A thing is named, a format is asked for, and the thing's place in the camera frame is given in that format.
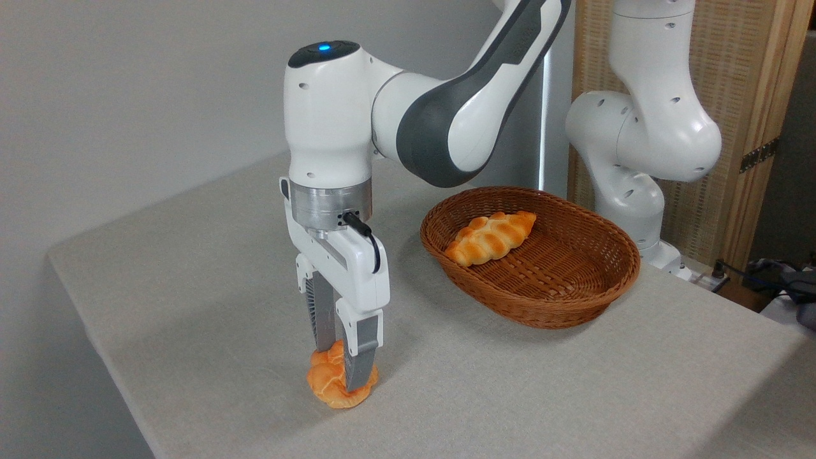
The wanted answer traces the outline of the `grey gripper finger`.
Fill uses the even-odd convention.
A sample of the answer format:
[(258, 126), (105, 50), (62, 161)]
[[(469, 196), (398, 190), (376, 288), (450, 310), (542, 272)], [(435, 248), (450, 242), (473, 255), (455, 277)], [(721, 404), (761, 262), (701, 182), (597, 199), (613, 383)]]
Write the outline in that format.
[(343, 325), (345, 386), (347, 392), (369, 383), (376, 349), (384, 343), (384, 312), (360, 313), (349, 300), (336, 302), (336, 313)]
[(297, 255), (295, 265), (298, 290), (306, 300), (316, 351), (328, 351), (336, 341), (334, 288), (303, 254)]

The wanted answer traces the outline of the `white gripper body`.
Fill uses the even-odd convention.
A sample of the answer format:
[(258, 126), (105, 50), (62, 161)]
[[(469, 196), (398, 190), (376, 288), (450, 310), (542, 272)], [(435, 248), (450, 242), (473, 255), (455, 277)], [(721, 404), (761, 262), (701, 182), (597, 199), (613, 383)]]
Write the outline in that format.
[(370, 239), (355, 229), (328, 230), (326, 238), (318, 238), (295, 221), (296, 185), (287, 177), (280, 178), (288, 232), (293, 244), (315, 269), (323, 274), (333, 288), (351, 305), (353, 313), (379, 313), (390, 302), (390, 273), (384, 247), (376, 240), (380, 268), (374, 273), (375, 250)]

